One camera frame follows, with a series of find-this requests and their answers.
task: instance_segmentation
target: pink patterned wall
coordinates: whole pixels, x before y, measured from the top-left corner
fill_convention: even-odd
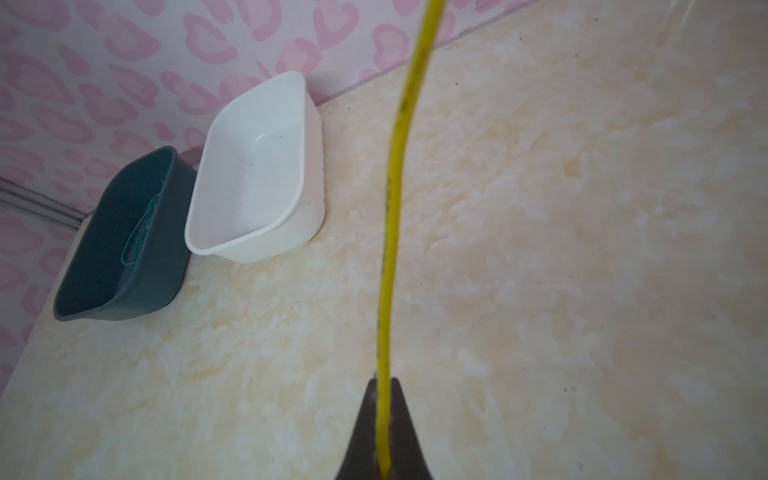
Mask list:
[[[74,233],[0,207],[0,396]]]
[[[439,41],[526,0],[450,0]],[[0,0],[0,177],[85,213],[286,70],[321,102],[408,58],[425,0]]]

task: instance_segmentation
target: yellow wire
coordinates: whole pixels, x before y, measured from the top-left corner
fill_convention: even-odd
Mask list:
[[[392,287],[395,283],[397,242],[400,229],[400,190],[402,185],[402,161],[406,155],[408,131],[413,111],[419,99],[424,75],[432,54],[432,45],[440,27],[445,0],[429,0],[419,41],[413,52],[406,86],[402,91],[397,111],[392,142],[389,145],[386,189],[386,228],[384,230],[384,259],[382,261],[382,285],[379,293],[379,368],[376,388],[376,458],[382,480],[389,480],[392,459],[389,454],[389,409],[392,403],[392,383],[389,378],[389,317],[392,312]]]

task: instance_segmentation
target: pink heart pattern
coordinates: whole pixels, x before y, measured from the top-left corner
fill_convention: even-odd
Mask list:
[[[51,186],[62,195],[72,195],[74,193],[71,187],[64,185],[62,182],[52,181]]]
[[[13,184],[23,185],[35,178],[35,175],[15,165],[3,165],[0,167],[0,178],[5,178]]]
[[[66,45],[58,46],[58,54],[67,64],[67,69],[76,75],[89,75],[91,74],[91,66],[83,60],[75,51]]]
[[[136,137],[138,138],[138,140],[136,140],[136,138],[133,138],[133,140],[135,140],[140,145],[140,147],[146,149],[147,145],[149,144],[147,144],[146,142],[143,142],[143,138],[138,137],[138,135]],[[90,157],[88,158],[87,162],[88,164],[85,166],[85,173],[92,178],[104,178],[104,179],[112,178],[115,175],[117,175],[118,172],[120,171],[120,169],[115,167],[113,164],[107,161],[103,161],[100,158]]]
[[[45,160],[43,157],[24,148],[0,145],[0,155],[16,164],[27,167],[29,170],[45,171]]]
[[[69,230],[64,230],[55,225],[48,226],[48,235],[56,240],[74,240],[74,233]]]
[[[283,21],[279,0],[235,0],[240,17],[253,29],[253,40],[265,41]]]
[[[64,0],[0,0],[11,15],[33,27],[61,30],[69,23]]]
[[[24,294],[24,302],[22,304],[24,305],[24,310],[34,317],[40,316],[40,312],[42,312],[43,306],[45,305],[45,301],[48,298],[48,294],[50,292],[51,289],[49,288],[43,288],[38,285],[28,286],[27,292]]]
[[[64,82],[42,62],[13,50],[2,55],[5,81],[19,91],[39,100],[74,105],[74,98]]]
[[[345,41],[355,31],[360,13],[355,5],[345,3],[340,7],[336,0],[318,0],[312,20],[317,35],[317,48],[327,50]]]
[[[9,46],[21,34],[21,29],[0,20],[0,47]]]
[[[74,8],[91,27],[107,37],[107,51],[123,61],[139,61],[151,57],[161,48],[155,37],[122,15],[108,12],[93,0],[74,0]]]
[[[157,17],[165,10],[165,0],[133,0],[141,13],[149,17]]]
[[[475,11],[477,13],[486,13],[487,11],[498,7],[501,3],[502,0],[477,0]]]
[[[154,122],[154,130],[157,132],[157,138],[162,141],[172,141],[176,138],[176,134],[166,124],[162,124],[159,121]]]
[[[96,85],[82,84],[78,88],[85,98],[88,114],[99,125],[114,127],[136,120],[136,108],[122,98],[108,98]]]
[[[189,148],[197,148],[205,143],[205,134],[198,128],[190,127],[184,131],[184,141]]]
[[[200,60],[221,65],[237,56],[237,50],[227,43],[227,37],[207,19],[187,13],[184,27],[187,29],[187,48]]]
[[[142,137],[126,130],[117,130],[112,134],[109,149],[125,160],[136,160],[152,151],[152,146]]]
[[[109,66],[109,75],[118,87],[139,105],[154,107],[160,89],[152,80],[137,71],[118,65]]]
[[[91,127],[77,118],[70,118],[45,105],[35,105],[32,116],[40,127],[54,138],[73,144],[87,144],[96,137]]]
[[[227,4],[227,0],[203,0],[203,5],[217,22],[226,25],[233,21],[234,15],[232,8]]]
[[[394,25],[384,24],[374,28],[373,44],[376,46],[373,63],[379,70],[393,67],[408,57],[408,34]]]
[[[21,255],[43,244],[43,236],[15,218],[0,218],[0,253]]]
[[[32,135],[32,129],[0,115],[0,140],[20,141]]]
[[[49,275],[56,275],[67,258],[67,250],[63,248],[53,248],[42,254],[40,257],[40,268]]]
[[[419,7],[419,0],[392,0],[395,10],[401,17],[411,15]]]
[[[322,58],[320,50],[311,41],[306,38],[295,38],[283,46],[283,53],[275,64],[275,70],[277,73],[294,70],[308,75]]]
[[[81,184],[84,180],[83,176],[74,170],[62,170],[61,168],[57,168],[56,174],[60,178],[72,182],[73,184]]]
[[[16,100],[3,87],[0,87],[0,111],[11,111],[16,108]]]
[[[88,194],[88,198],[98,204],[98,201],[101,199],[101,195],[104,194],[104,191],[95,187],[88,187],[85,189],[85,193]]]
[[[185,114],[207,115],[223,105],[216,95],[199,84],[187,83],[172,71],[164,71],[160,76],[160,82],[170,93],[180,96],[177,105]]]
[[[243,75],[230,74],[219,83],[219,96],[228,104],[260,83],[261,80],[256,77],[245,78]]]
[[[0,349],[9,349],[16,346],[16,339],[4,326],[0,325]]]
[[[24,285],[29,280],[27,273],[10,262],[0,263],[0,292],[12,290]]]

